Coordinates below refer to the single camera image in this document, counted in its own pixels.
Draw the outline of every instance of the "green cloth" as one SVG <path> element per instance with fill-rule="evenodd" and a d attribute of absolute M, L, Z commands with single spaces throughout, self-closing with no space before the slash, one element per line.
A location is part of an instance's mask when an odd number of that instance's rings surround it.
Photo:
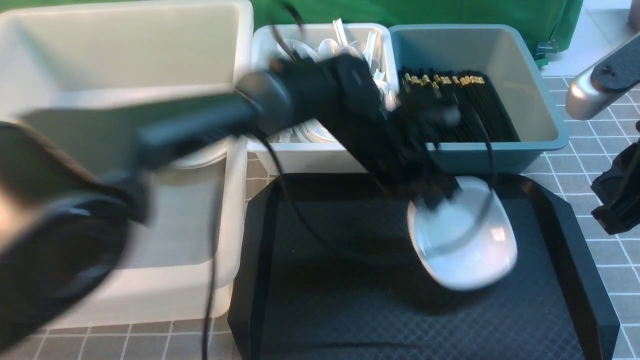
<path fill-rule="evenodd" d="M 14 8 L 125 0 L 1 0 L 0 12 Z M 569 48 L 582 0 L 288 0 L 307 23 L 375 22 L 401 24 L 505 24 L 517 29 L 537 60 L 538 46 L 550 42 L 553 51 Z M 278 0 L 253 0 L 255 29 L 275 20 L 292 24 L 278 9 Z"/>

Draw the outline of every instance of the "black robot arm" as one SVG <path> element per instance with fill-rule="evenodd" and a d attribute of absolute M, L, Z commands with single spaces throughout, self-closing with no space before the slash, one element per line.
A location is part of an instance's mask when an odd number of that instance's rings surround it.
<path fill-rule="evenodd" d="M 452 106 L 443 102 L 443 113 Z M 228 94 L 40 110 L 0 123 L 0 352 L 116 268 L 129 223 L 146 221 L 145 172 L 228 136 L 265 140 L 315 118 L 383 189 L 437 206 L 458 189 L 416 128 L 442 118 L 437 109 L 432 104 L 425 115 L 401 104 L 387 111 L 368 64 L 340 55 L 320 63 L 274 60 Z"/>

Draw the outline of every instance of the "gray tile floor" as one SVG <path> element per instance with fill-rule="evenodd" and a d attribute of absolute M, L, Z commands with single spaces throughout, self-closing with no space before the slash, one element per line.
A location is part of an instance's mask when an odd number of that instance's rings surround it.
<path fill-rule="evenodd" d="M 568 88 L 565 78 L 545 79 L 565 119 L 571 144 L 535 161 L 524 175 L 552 190 L 573 206 L 600 276 L 611 296 L 620 322 L 615 359 L 640 358 L 640 228 L 619 236 L 608 236 L 591 218 L 599 200 L 589 188 L 591 181 L 611 166 L 612 159 L 638 140 L 640 88 L 631 91 L 584 122 L 569 118 L 564 109 Z M 273 178 L 250 154 L 247 199 L 260 192 Z M 192 360 L 200 356 L 201 320 L 62 329 L 31 337 L 3 360 Z M 211 359 L 239 360 L 226 318 L 213 323 Z"/>

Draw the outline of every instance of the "floor tile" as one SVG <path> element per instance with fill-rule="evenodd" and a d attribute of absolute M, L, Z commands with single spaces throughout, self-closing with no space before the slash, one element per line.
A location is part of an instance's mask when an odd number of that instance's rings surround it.
<path fill-rule="evenodd" d="M 640 104 L 640 90 L 631 90 L 627 93 L 634 104 Z"/>
<path fill-rule="evenodd" d="M 600 143 L 602 143 L 602 147 L 604 147 L 607 154 L 619 154 L 630 145 L 629 140 L 626 138 L 601 138 Z"/>
<path fill-rule="evenodd" d="M 638 120 L 619 120 L 618 125 L 620 125 L 625 135 L 636 136 L 638 135 L 638 130 L 636 129 L 637 122 Z"/>
<path fill-rule="evenodd" d="M 38 360 L 66 360 L 77 359 L 84 337 L 46 338 Z"/>
<path fill-rule="evenodd" d="M 624 136 L 615 121 L 589 121 L 597 136 Z"/>
<path fill-rule="evenodd" d="M 569 115 L 569 113 L 566 112 L 566 106 L 556 106 L 556 110 L 560 114 L 560 119 L 574 120 L 574 118 L 572 118 L 571 115 Z"/>
<path fill-rule="evenodd" d="M 553 101 L 553 105 L 565 105 L 566 104 L 566 91 L 550 91 L 549 95 Z"/>
<path fill-rule="evenodd" d="M 622 247 L 634 265 L 640 265 L 640 240 L 621 240 Z"/>
<path fill-rule="evenodd" d="M 73 334 L 86 334 L 87 330 L 89 328 L 88 327 L 73 327 L 73 328 L 69 328 L 69 329 L 50 329 L 49 330 L 49 334 L 52 335 L 60 335 L 60 334 L 68 334 L 68 335 L 73 335 Z"/>
<path fill-rule="evenodd" d="M 127 341 L 124 360 L 162 359 L 167 335 L 131 336 Z"/>
<path fill-rule="evenodd" d="M 601 112 L 597 113 L 590 121 L 590 123 L 594 123 L 596 121 L 600 121 L 600 120 L 613 120 L 613 114 L 611 113 L 611 111 L 609 111 L 608 108 L 605 108 L 604 110 L 602 110 Z"/>
<path fill-rule="evenodd" d="M 107 325 L 93 326 L 90 334 L 126 334 L 129 332 L 129 325 Z"/>
<path fill-rule="evenodd" d="M 584 171 L 605 172 L 611 168 L 611 160 L 606 155 L 578 155 Z"/>
<path fill-rule="evenodd" d="M 640 239 L 640 226 L 636 226 L 626 233 L 618 234 L 621 239 Z"/>
<path fill-rule="evenodd" d="M 125 336 L 90 336 L 84 343 L 82 360 L 120 360 Z"/>
<path fill-rule="evenodd" d="M 618 333 L 618 341 L 616 342 L 616 349 L 613 352 L 614 359 L 628 359 L 633 357 L 631 353 L 631 348 L 627 343 L 627 339 L 625 339 L 625 335 L 622 333 L 622 328 Z"/>
<path fill-rule="evenodd" d="M 629 261 L 617 241 L 587 241 L 596 265 L 628 265 Z"/>
<path fill-rule="evenodd" d="M 201 342 L 199 334 L 171 335 L 164 360 L 200 360 Z"/>
<path fill-rule="evenodd" d="M 638 120 L 640 113 L 634 105 L 611 105 L 611 113 L 617 120 Z"/>
<path fill-rule="evenodd" d="M 231 333 L 213 334 L 209 344 L 210 360 L 227 360 L 234 353 L 234 337 Z"/>
<path fill-rule="evenodd" d="M 540 156 L 537 158 L 529 167 L 527 167 L 524 171 L 524 174 L 551 174 L 551 165 L 549 165 L 549 161 L 544 156 Z"/>
<path fill-rule="evenodd" d="M 621 324 L 640 324 L 640 295 L 611 295 L 610 298 Z"/>
<path fill-rule="evenodd" d="M 44 338 L 28 338 L 1 356 L 2 360 L 33 360 Z"/>
<path fill-rule="evenodd" d="M 569 86 L 564 81 L 564 78 L 544 78 L 547 88 L 549 90 L 567 90 Z"/>
<path fill-rule="evenodd" d="M 584 174 L 556 175 L 560 188 L 565 194 L 572 193 L 593 193 L 591 183 Z"/>
<path fill-rule="evenodd" d="M 179 320 L 173 322 L 172 333 L 176 332 L 200 332 L 204 322 L 202 319 Z"/>
<path fill-rule="evenodd" d="M 598 268 L 609 293 L 640 293 L 640 281 L 631 266 Z"/>
<path fill-rule="evenodd" d="M 227 321 L 227 315 L 228 314 L 224 314 L 223 316 L 216 318 L 215 321 L 213 321 L 214 332 L 229 331 L 229 322 Z"/>
<path fill-rule="evenodd" d="M 618 105 L 618 104 L 633 104 L 633 101 L 631 100 L 631 97 L 629 97 L 629 94 L 625 94 L 622 95 L 620 98 L 618 98 L 618 100 L 613 102 L 614 104 Z"/>
<path fill-rule="evenodd" d="M 168 334 L 171 322 L 135 323 L 131 334 Z"/>
<path fill-rule="evenodd" d="M 551 163 L 551 169 L 556 173 L 565 174 L 583 174 L 584 171 L 580 166 L 578 157 L 576 155 L 560 155 L 549 156 L 549 162 Z"/>
<path fill-rule="evenodd" d="M 588 155 L 605 153 L 605 150 L 602 149 L 597 138 L 574 138 L 571 139 L 571 145 L 576 154 Z"/>
<path fill-rule="evenodd" d="M 566 200 L 571 204 L 573 212 L 580 215 L 590 215 L 600 205 L 596 195 L 567 195 Z"/>
<path fill-rule="evenodd" d="M 588 121 L 568 121 L 566 125 L 569 136 L 595 136 Z"/>
<path fill-rule="evenodd" d="M 625 332 L 636 356 L 640 355 L 640 326 L 625 326 Z"/>

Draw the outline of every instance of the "plastic spoon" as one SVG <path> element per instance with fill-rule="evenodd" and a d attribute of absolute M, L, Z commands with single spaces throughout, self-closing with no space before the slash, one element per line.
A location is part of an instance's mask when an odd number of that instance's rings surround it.
<path fill-rule="evenodd" d="M 340 52 L 340 45 L 332 38 L 322 40 L 318 47 L 318 54 L 322 58 L 331 58 Z"/>
<path fill-rule="evenodd" d="M 342 19 L 336 19 L 333 21 L 333 30 L 335 30 L 335 36 L 338 38 L 338 45 L 340 47 L 348 46 L 347 34 L 344 32 L 344 26 L 342 25 Z"/>

